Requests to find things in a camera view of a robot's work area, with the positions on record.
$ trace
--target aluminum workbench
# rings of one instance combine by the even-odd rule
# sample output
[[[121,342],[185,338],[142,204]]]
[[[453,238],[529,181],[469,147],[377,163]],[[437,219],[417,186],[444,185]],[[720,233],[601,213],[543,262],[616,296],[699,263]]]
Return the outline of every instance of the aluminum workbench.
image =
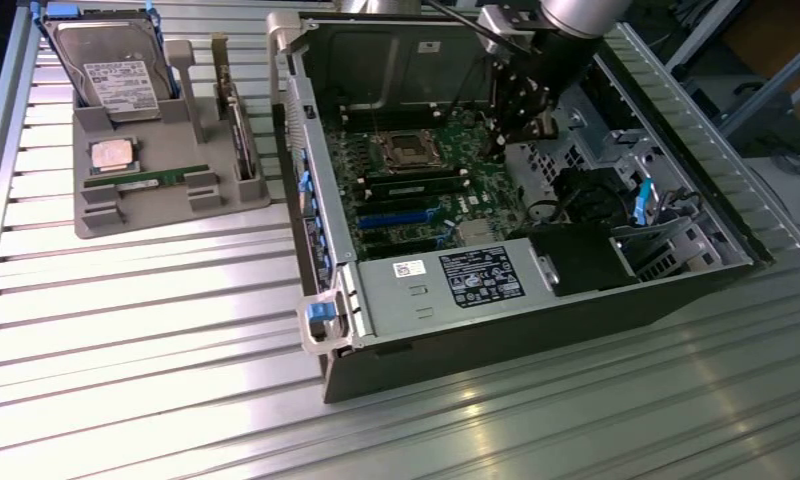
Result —
[[[76,238],[70,86],[21,9],[0,83],[0,479],[800,478],[800,235],[675,89],[649,96],[705,143],[776,265],[648,328],[324,405],[293,319],[264,17],[330,5],[156,5],[166,38],[200,49],[198,94],[208,34],[230,36],[273,204]]]

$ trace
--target blue tab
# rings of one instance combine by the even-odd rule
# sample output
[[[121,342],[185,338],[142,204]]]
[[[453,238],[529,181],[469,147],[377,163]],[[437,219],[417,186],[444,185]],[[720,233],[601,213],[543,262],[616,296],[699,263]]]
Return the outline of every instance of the blue tab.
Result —
[[[52,18],[78,18],[80,7],[70,3],[52,3],[48,5],[48,17]]]
[[[38,17],[41,16],[41,4],[38,2],[29,2],[29,11],[32,12],[32,21],[38,23]]]
[[[310,171],[305,170],[302,172],[301,178],[298,179],[298,191],[300,192],[305,191],[308,183],[310,183]]]
[[[321,323],[337,316],[333,303],[312,303],[305,307],[308,323]]]
[[[640,193],[635,198],[635,221],[637,225],[645,225],[645,206],[649,203],[649,195],[652,195],[652,178],[645,177],[640,185]]]

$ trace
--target blue pcie slot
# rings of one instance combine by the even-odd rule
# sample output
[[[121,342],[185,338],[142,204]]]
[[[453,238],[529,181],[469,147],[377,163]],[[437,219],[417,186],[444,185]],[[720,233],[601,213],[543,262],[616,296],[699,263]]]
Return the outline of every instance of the blue pcie slot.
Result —
[[[417,212],[392,213],[386,215],[366,215],[364,217],[358,217],[358,228],[361,230],[369,230],[372,228],[390,227],[394,225],[429,223],[437,210],[437,208],[431,208]]]

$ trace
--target green circuit board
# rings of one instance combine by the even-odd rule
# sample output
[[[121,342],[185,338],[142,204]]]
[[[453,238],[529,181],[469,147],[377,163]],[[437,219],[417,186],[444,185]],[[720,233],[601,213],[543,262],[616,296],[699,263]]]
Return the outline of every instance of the green circuit board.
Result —
[[[487,220],[493,240],[504,240],[524,221],[517,190],[504,165],[492,163],[479,153],[487,140],[487,131],[483,118],[475,116],[475,112],[459,110],[443,127],[429,130],[349,133],[341,129],[328,129],[332,166],[361,260],[463,246],[465,243],[457,226],[468,220]],[[459,191],[420,196],[412,193],[404,197],[427,204],[431,215],[425,222],[360,228],[360,208],[380,204],[362,197],[362,177],[392,181],[405,173],[392,170],[384,145],[380,145],[380,140],[392,136],[397,142],[413,136],[425,138],[424,143],[437,149],[439,165],[416,169],[414,172],[464,170],[463,178],[467,181],[463,181]]]

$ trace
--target hard disk label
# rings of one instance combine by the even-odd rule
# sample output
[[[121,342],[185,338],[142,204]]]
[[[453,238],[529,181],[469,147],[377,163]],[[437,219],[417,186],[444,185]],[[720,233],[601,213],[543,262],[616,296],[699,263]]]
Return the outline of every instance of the hard disk label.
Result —
[[[460,307],[475,307],[524,296],[504,247],[443,255],[439,260],[453,301]]]
[[[84,67],[108,113],[157,109],[145,62],[86,63]]]

